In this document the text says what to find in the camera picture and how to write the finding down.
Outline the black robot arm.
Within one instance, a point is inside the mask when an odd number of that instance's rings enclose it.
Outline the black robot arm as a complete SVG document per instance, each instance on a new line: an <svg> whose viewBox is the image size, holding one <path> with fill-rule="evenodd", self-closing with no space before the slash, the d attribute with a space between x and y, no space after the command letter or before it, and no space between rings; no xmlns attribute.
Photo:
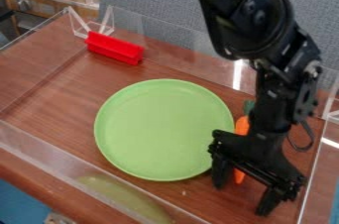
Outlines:
<svg viewBox="0 0 339 224"><path fill-rule="evenodd" d="M304 126L317 106L320 50L298 28L288 0L198 0L216 53L245 59L256 70L249 130L216 130L209 145L212 182L224 186L230 170L265 185L254 214L265 216L293 200L306 178L281 150L293 125Z"/></svg>

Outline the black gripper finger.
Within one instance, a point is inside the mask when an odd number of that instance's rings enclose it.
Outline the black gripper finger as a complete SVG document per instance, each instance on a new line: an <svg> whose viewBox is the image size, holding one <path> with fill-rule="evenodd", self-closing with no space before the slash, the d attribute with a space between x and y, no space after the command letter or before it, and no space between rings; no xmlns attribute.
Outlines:
<svg viewBox="0 0 339 224"><path fill-rule="evenodd" d="M221 153L212 154L212 184L221 189L233 171L233 161Z"/></svg>
<svg viewBox="0 0 339 224"><path fill-rule="evenodd" d="M254 209L257 216L266 216L281 201L288 199L288 188L282 186L268 186L261 195Z"/></svg>

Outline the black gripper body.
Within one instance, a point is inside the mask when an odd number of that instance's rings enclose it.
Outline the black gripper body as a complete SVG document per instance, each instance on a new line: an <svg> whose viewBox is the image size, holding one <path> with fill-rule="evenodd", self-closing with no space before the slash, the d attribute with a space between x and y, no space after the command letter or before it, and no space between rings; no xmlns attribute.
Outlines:
<svg viewBox="0 0 339 224"><path fill-rule="evenodd" d="M248 134L245 136L214 130L208 152L221 153L237 168L266 186L288 188L288 199L293 201L305 176L282 154L284 134Z"/></svg>

